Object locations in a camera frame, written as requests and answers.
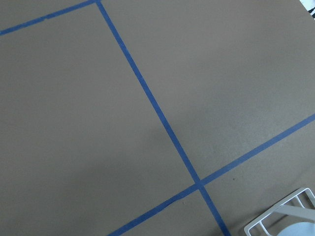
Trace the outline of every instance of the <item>floor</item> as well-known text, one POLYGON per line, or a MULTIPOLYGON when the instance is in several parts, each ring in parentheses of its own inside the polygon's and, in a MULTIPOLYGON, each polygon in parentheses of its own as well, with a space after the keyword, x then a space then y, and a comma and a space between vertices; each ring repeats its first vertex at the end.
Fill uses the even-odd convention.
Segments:
POLYGON ((2 236, 244 236, 315 190, 299 0, 5 0, 2 236))

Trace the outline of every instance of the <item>gray floor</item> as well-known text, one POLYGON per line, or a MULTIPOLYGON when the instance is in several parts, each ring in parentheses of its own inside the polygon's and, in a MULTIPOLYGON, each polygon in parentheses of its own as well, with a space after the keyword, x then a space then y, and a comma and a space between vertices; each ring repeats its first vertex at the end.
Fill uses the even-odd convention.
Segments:
MULTIPOLYGON (((0 30, 80 3, 4 1, 0 30)), ((299 0, 103 0, 200 178, 315 112, 299 0)), ((0 234, 103 236, 194 184, 91 4, 0 37, 0 234)), ((205 187, 232 236, 315 191, 315 124, 205 187)), ((223 235, 198 191, 126 236, 223 235)))

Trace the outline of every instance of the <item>white round object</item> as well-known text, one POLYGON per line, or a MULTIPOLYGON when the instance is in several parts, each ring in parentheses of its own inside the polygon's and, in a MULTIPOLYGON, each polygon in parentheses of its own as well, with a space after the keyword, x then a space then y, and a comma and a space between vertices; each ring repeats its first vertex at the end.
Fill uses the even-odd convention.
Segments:
POLYGON ((278 236, 315 236, 315 224, 309 222, 295 223, 282 230, 278 236))

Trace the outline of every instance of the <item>blue tape strip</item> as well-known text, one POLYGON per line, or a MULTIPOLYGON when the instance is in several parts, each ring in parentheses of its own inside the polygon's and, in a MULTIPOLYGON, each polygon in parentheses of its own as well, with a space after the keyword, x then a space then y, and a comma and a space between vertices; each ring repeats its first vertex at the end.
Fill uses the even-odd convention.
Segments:
POLYGON ((10 28, 7 28, 7 29, 4 29, 4 30, 1 30, 0 31, 0 35, 5 35, 7 33, 11 33, 11 32, 14 32, 14 31, 17 31, 17 30, 20 30, 22 28, 26 28, 28 26, 32 26, 32 25, 35 25, 37 23, 40 23, 44 20, 47 20, 47 19, 51 19, 51 18, 54 18, 54 17, 57 17, 57 16, 60 16, 60 15, 63 15, 63 14, 66 14, 70 11, 74 11, 74 10, 77 10, 79 8, 82 8, 82 7, 85 7, 85 6, 88 6, 88 5, 91 5, 97 1, 100 1, 100 0, 88 0, 88 1, 85 1, 85 2, 82 2, 82 3, 79 3, 77 5, 74 5, 74 6, 70 6, 70 7, 67 7, 63 10, 60 10, 60 11, 56 11, 56 12, 53 12, 51 14, 48 14, 46 16, 42 16, 42 17, 38 17, 36 19, 33 19, 31 21, 27 21, 25 23, 22 23, 22 24, 19 24, 17 26, 13 26, 13 27, 10 27, 10 28))
POLYGON ((147 219, 151 218, 152 216, 158 214, 159 212, 164 210, 166 207, 168 207, 170 204, 172 204, 175 201, 178 201, 178 200, 188 196, 189 194, 193 193, 197 189, 198 189, 198 187, 197 187, 196 184, 190 186, 189 188, 185 189, 184 191, 180 192, 179 194, 176 194, 175 196, 171 197, 170 199, 168 199, 167 201, 165 201, 162 204, 158 205, 157 207, 149 210, 148 212, 142 214, 138 218, 130 221, 129 223, 127 223, 124 226, 120 227, 119 229, 115 230, 114 232, 112 232, 108 236, 119 236, 119 235, 122 235, 123 233, 127 232, 128 230, 130 230, 130 229, 134 228, 135 226, 141 224, 145 220, 147 220, 147 219))
POLYGON ((210 198, 205 187, 202 186, 202 188, 199 188, 199 190, 200 190, 200 193, 201 193, 203 199, 207 203, 208 208, 210 209, 212 215, 214 216, 216 222, 218 223, 222 233, 224 234, 224 236, 231 236, 229 230, 227 229, 227 226, 225 225, 224 221, 222 220, 222 217, 220 216, 215 204, 213 203, 212 199, 210 198))
POLYGON ((259 145, 258 147, 254 148, 253 150, 247 152, 243 156, 237 158, 236 160, 232 161, 231 163, 227 164, 226 166, 222 167, 221 169, 215 171, 211 175, 205 177, 201 183, 202 185, 205 185, 207 183, 210 183, 211 181, 219 178, 220 176, 224 175, 226 172, 229 172, 230 170, 234 169, 235 167, 241 165, 245 161, 249 160, 253 156, 259 154, 260 152, 266 150, 273 144, 276 144, 277 142, 281 141, 282 139, 286 138, 290 134, 294 133, 295 131, 301 129, 305 125, 313 122, 315 120, 315 114, 307 117, 306 119, 302 120, 301 122, 297 123, 296 125, 290 127, 289 129, 285 130, 281 134, 278 134, 277 136, 271 138, 270 140, 266 141, 265 143, 259 145))
MULTIPOLYGON (((189 173, 190 173, 192 179, 193 179, 194 182, 198 185, 198 188, 199 188, 200 192, 203 191, 203 193, 202 193, 203 195, 208 195, 208 193, 206 192, 205 188, 204 188, 202 185, 199 184, 199 183, 200 183, 200 178, 199 178, 199 176, 197 175, 196 170, 193 168, 193 166, 192 166, 190 160, 188 159, 188 157, 187 157, 187 155, 186 155, 186 153, 185 153, 185 151, 184 151, 182 145, 180 144, 179 140, 177 139, 177 137, 176 137, 176 135, 175 135, 173 129, 171 128, 170 124, 168 123, 168 121, 167 121, 165 115, 163 114, 161 108, 159 107, 158 102, 157 102, 156 99, 154 98, 154 96, 153 96, 153 94, 152 94, 152 92, 151 92, 149 86, 147 85, 146 81, 144 80, 144 78, 143 78, 142 74, 140 73, 140 71, 139 71, 139 69, 138 69, 136 63, 134 62, 134 60, 133 60, 131 54, 129 53, 129 51, 128 51, 126 45, 124 44, 124 42, 123 42, 122 38, 120 37, 118 31, 116 30, 116 27, 114 26, 113 22, 112 22, 111 19, 109 18, 109 15, 107 14, 107 12, 106 12, 104 6, 103 6, 102 3, 100 3, 100 2, 97 2, 96 4, 97 4, 97 6, 98 6, 100 12, 102 13, 102 15, 103 15, 105 21, 107 22, 107 24, 108 24, 108 26, 109 26, 109 28, 110 28, 112 34, 114 35, 114 37, 115 37, 117 43, 119 44, 119 46, 120 46, 122 52, 124 53, 124 55, 125 55, 127 61, 129 62, 129 65, 131 66, 131 68, 132 68, 134 74, 136 75, 136 77, 137 77, 137 79, 138 79, 140 85, 142 86, 142 88, 143 88, 145 94, 147 95, 147 97, 148 97, 149 101, 151 102, 151 104, 152 104, 154 110, 156 111, 156 113, 157 113, 159 119, 161 120, 161 122, 162 122, 162 124, 163 124, 163 126, 164 126, 164 128, 165 128, 165 130, 166 130, 166 132, 168 133, 168 136, 169 136, 170 139, 172 140, 172 142, 173 142, 173 144, 174 144, 174 146, 175 146, 177 152, 179 153, 179 155, 180 155, 181 159, 183 160, 183 162, 184 162, 186 168, 188 169, 188 171, 189 171, 189 173)), ((208 198, 205 198, 205 197, 204 197, 204 200, 205 200, 206 202, 209 201, 209 199, 210 199, 209 195, 208 195, 208 198)), ((213 203, 212 203, 212 202, 207 202, 207 205, 208 205, 208 206, 212 206, 213 203)), ((230 234, 229 234, 229 232, 228 232, 228 230, 227 230, 227 227, 225 226, 225 224, 224 224, 224 222, 222 221, 222 219, 218 222, 218 225, 219 225, 220 227, 223 226, 223 228, 221 228, 221 230, 222 230, 222 232, 224 233, 225 236, 230 236, 230 234)))

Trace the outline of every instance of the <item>blue line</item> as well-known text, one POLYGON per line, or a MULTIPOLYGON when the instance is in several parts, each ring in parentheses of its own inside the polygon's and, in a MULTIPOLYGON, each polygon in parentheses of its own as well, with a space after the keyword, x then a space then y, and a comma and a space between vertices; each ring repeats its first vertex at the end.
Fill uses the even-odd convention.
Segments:
POLYGON ((5 34, 7 34, 7 33, 11 33, 11 32, 20 30, 20 29, 22 29, 22 28, 26 28, 26 27, 28 27, 28 26, 35 25, 35 24, 40 23, 40 22, 42 22, 42 21, 44 21, 44 20, 48 20, 48 19, 51 19, 51 18, 60 16, 60 15, 66 14, 66 13, 68 13, 68 12, 71 12, 71 11, 74 11, 74 10, 77 10, 77 9, 80 9, 80 8, 82 8, 82 7, 91 5, 91 4, 93 4, 93 3, 97 2, 97 1, 100 1, 100 0, 88 0, 88 1, 84 1, 84 2, 79 3, 79 4, 77 4, 77 5, 67 7, 67 8, 65 8, 65 9, 63 9, 63 10, 50 13, 50 14, 48 14, 48 15, 46 15, 46 16, 38 17, 38 18, 36 18, 36 19, 33 19, 33 20, 30 20, 30 21, 24 22, 24 23, 19 24, 19 25, 17 25, 17 26, 13 26, 13 27, 10 27, 10 28, 1 30, 1 31, 0 31, 0 35, 5 35, 5 34))
POLYGON ((212 199, 210 198, 207 190, 204 186, 202 188, 199 188, 199 191, 205 200, 205 202, 208 205, 208 208, 210 209, 212 215, 214 216, 216 222, 218 223, 219 227, 221 228, 222 233, 224 236, 231 236, 229 230, 227 229, 227 226, 225 225, 224 221, 222 220, 222 217, 220 216, 215 204, 213 203, 212 199))
POLYGON ((148 212, 140 215, 138 218, 130 221, 129 223, 125 224, 124 226, 120 227, 119 229, 115 230, 114 232, 110 233, 108 236, 119 236, 123 233, 127 232, 128 230, 134 228, 135 226, 141 224, 145 220, 151 218, 152 216, 158 214, 162 210, 164 210, 166 207, 168 207, 170 204, 174 203, 175 201, 178 201, 189 194, 193 193, 198 189, 197 185, 194 184, 190 186, 189 188, 185 189, 184 191, 176 194, 175 196, 171 197, 170 199, 166 200, 165 202, 161 203, 157 207, 149 210, 148 212))
POLYGON ((116 28, 115 28, 113 22, 112 22, 111 19, 109 18, 108 14, 107 14, 107 12, 106 12, 106 10, 105 10, 105 8, 104 8, 104 6, 103 6, 102 3, 100 3, 100 2, 97 2, 96 4, 97 4, 97 6, 98 6, 100 12, 102 13, 102 15, 103 15, 105 21, 107 22, 107 24, 108 24, 108 26, 109 26, 111 32, 113 33, 113 35, 114 35, 114 37, 115 37, 117 43, 119 44, 121 50, 123 51, 123 53, 124 53, 124 55, 125 55, 127 61, 129 62, 129 64, 130 64, 130 66, 131 66, 131 68, 132 68, 134 74, 136 75, 138 81, 140 82, 140 85, 142 86, 142 88, 143 88, 144 92, 146 93, 146 95, 147 95, 149 101, 151 102, 151 104, 152 104, 154 110, 156 111, 156 113, 157 113, 159 119, 161 120, 161 122, 162 122, 162 124, 163 124, 163 126, 164 126, 164 128, 165 128, 165 130, 166 130, 166 132, 168 133, 169 137, 171 138, 171 140, 172 140, 172 142, 173 142, 175 148, 177 149, 179 155, 181 156, 181 158, 182 158, 184 164, 186 165, 186 168, 188 169, 188 171, 189 171, 191 177, 193 178, 193 180, 195 181, 195 183, 199 182, 199 181, 200 181, 199 176, 197 175, 195 169, 193 168, 191 162, 189 161, 189 159, 188 159, 188 157, 187 157, 187 155, 186 155, 186 153, 185 153, 183 147, 181 146, 181 144, 180 144, 180 142, 178 141, 178 139, 177 139, 175 133, 173 132, 173 130, 172 130, 170 124, 168 123, 168 121, 167 121, 165 115, 163 114, 161 108, 159 107, 158 102, 156 101, 156 99, 154 98, 152 92, 150 91, 149 86, 148 86, 147 83, 145 82, 145 80, 144 80, 142 74, 140 73, 140 71, 139 71, 139 69, 138 69, 136 63, 135 63, 134 60, 132 59, 131 54, 129 53, 129 51, 128 51, 126 45, 124 44, 124 42, 123 42, 122 38, 120 37, 118 31, 116 30, 116 28))
POLYGON ((211 175, 205 177, 201 183, 202 185, 206 185, 207 183, 210 183, 211 181, 219 178, 220 176, 224 175, 225 173, 229 172, 230 170, 234 169, 235 167, 243 164, 245 161, 249 160, 253 156, 259 154, 260 152, 266 150, 273 144, 276 144, 277 142, 281 141, 282 139, 286 138, 290 134, 294 133, 295 131, 301 129, 305 125, 313 122, 315 120, 315 114, 307 117, 306 119, 302 120, 301 122, 297 123, 296 125, 290 127, 289 129, 285 130, 281 134, 278 134, 277 136, 271 138, 270 140, 266 141, 265 143, 259 145, 258 147, 254 148, 253 150, 247 152, 243 156, 237 158, 236 160, 230 162, 226 166, 222 167, 221 169, 215 171, 211 175))

